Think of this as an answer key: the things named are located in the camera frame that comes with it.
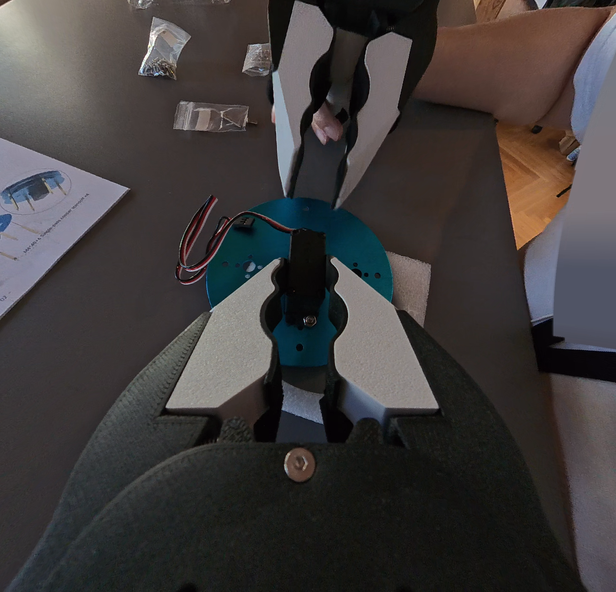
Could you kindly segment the clear bag of dark screws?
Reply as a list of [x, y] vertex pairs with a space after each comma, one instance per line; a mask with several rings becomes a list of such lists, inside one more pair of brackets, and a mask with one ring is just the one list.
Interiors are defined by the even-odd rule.
[[189, 33], [169, 21], [152, 19], [147, 53], [139, 75], [176, 80], [177, 61], [190, 40]]

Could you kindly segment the person's right forearm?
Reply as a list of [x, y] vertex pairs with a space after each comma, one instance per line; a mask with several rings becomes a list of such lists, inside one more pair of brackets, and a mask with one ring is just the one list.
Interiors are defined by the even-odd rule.
[[440, 27], [416, 99], [505, 123], [571, 129], [574, 72], [615, 7], [567, 7]]

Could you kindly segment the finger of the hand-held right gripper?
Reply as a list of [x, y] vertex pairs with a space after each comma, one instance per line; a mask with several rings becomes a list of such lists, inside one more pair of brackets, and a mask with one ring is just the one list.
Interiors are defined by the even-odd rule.
[[398, 102], [412, 44], [411, 38], [387, 33], [366, 45], [359, 67], [367, 71], [368, 95], [355, 116], [357, 138], [353, 145], [350, 137], [347, 140], [346, 168], [335, 209], [356, 188], [400, 114]]
[[295, 193], [304, 134], [328, 93], [335, 30], [321, 9], [295, 1], [280, 63], [273, 72], [278, 170], [284, 196]]

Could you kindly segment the small clear bag of nuts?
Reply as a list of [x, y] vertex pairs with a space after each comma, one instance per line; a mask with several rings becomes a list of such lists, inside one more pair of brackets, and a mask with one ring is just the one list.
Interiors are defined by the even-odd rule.
[[242, 73], [248, 76], [267, 76], [272, 67], [272, 52], [268, 42], [248, 45]]

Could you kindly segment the white foam sheet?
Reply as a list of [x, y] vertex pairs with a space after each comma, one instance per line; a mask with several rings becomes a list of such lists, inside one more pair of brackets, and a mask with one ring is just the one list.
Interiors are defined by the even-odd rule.
[[[406, 311], [423, 326], [429, 297], [431, 266], [390, 251], [386, 251], [386, 255], [392, 269], [393, 305]], [[282, 411], [322, 425], [319, 401], [323, 396], [323, 386], [319, 392], [314, 392], [313, 387], [304, 387], [304, 377], [307, 377], [309, 372], [292, 372], [290, 368], [284, 368], [283, 374], [287, 374], [291, 382], [282, 380]]]

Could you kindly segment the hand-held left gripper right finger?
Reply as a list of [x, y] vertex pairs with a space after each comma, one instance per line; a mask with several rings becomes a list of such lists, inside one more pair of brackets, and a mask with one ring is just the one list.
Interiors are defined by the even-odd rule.
[[438, 403], [404, 329], [410, 317], [332, 256], [326, 284], [336, 328], [320, 400], [328, 442], [345, 442], [363, 418], [385, 429], [392, 416], [436, 413]]

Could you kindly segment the person's right hand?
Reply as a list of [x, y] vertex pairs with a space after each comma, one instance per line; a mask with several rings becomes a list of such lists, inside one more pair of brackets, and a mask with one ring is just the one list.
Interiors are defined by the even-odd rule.
[[333, 114], [327, 100], [314, 113], [311, 127], [322, 145], [340, 140], [344, 132], [343, 125]]

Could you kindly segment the person's white shirt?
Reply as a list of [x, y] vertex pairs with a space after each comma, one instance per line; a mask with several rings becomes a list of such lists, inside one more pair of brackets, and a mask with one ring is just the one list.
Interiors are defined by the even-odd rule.
[[573, 191], [529, 244], [524, 280], [590, 591], [615, 591], [615, 15], [574, 75]]

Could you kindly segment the blue round metal plate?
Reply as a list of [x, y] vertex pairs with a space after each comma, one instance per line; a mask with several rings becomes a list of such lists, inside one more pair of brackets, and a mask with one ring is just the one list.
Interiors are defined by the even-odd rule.
[[[332, 210], [328, 203], [312, 198], [281, 198], [250, 209], [291, 228], [309, 228], [326, 234], [327, 254], [374, 288], [388, 301], [393, 295], [393, 276], [381, 242], [358, 218], [343, 209]], [[208, 265], [206, 290], [214, 307], [278, 257], [287, 258], [289, 235], [277, 232], [257, 219], [248, 228], [233, 228], [216, 257]], [[311, 328], [293, 326], [285, 319], [275, 328], [280, 363], [283, 366], [323, 366], [328, 346], [336, 333], [328, 319], [329, 293]]]

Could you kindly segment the clear zip bag white label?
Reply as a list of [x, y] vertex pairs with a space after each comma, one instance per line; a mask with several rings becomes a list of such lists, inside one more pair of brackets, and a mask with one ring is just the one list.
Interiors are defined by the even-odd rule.
[[173, 128], [211, 133], [245, 130], [249, 106], [181, 101], [175, 110]]

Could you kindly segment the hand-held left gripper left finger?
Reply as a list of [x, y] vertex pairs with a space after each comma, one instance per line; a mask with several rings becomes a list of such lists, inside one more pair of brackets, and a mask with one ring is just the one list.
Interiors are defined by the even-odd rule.
[[258, 441], [274, 441], [283, 403], [273, 331], [283, 318], [288, 264], [278, 258], [212, 310], [166, 410], [219, 421], [243, 418]]

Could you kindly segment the black servo motor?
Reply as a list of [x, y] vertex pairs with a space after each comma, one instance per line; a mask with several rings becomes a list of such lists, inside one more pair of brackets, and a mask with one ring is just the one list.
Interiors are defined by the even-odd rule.
[[307, 228], [291, 233], [288, 257], [285, 320], [304, 327], [303, 318], [318, 318], [325, 299], [326, 234]]

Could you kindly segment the white instruction booklet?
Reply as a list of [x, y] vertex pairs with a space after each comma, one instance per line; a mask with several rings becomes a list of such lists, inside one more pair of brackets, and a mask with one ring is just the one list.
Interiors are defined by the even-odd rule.
[[1, 316], [128, 191], [1, 139]]

